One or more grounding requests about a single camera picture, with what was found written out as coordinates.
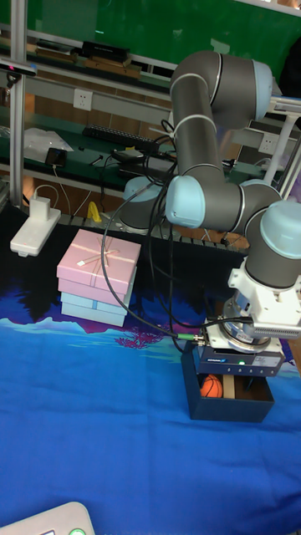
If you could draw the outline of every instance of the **basketball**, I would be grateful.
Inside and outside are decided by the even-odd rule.
[[[215,375],[208,375],[200,388],[203,398],[221,398],[222,383]]]

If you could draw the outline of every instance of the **power strip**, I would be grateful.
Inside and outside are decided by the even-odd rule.
[[[36,197],[29,201],[29,218],[10,242],[11,251],[20,257],[36,257],[41,251],[61,216],[61,211],[50,208],[50,200]]]

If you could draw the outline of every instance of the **dark blue box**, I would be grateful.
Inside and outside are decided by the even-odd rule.
[[[253,378],[252,384],[244,389],[244,376],[234,376],[235,400],[206,398],[201,396],[196,366],[192,355],[192,344],[187,343],[181,356],[187,400],[192,420],[261,422],[272,409],[274,399],[264,378]]]

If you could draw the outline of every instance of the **wall socket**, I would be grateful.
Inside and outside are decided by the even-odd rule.
[[[92,91],[85,91],[84,89],[74,90],[74,107],[79,110],[92,110]]]
[[[263,140],[261,142],[261,145],[258,151],[264,152],[265,154],[272,155],[275,152],[278,139],[279,139],[279,136],[277,134],[269,134],[265,132],[263,134]]]

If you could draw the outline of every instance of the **keyboard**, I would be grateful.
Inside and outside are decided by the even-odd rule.
[[[137,150],[144,152],[157,153],[159,151],[159,143],[141,135],[128,134],[121,130],[113,130],[105,126],[87,125],[83,130],[83,135],[94,137],[97,140],[110,141],[111,143],[118,143],[124,147],[135,147]]]

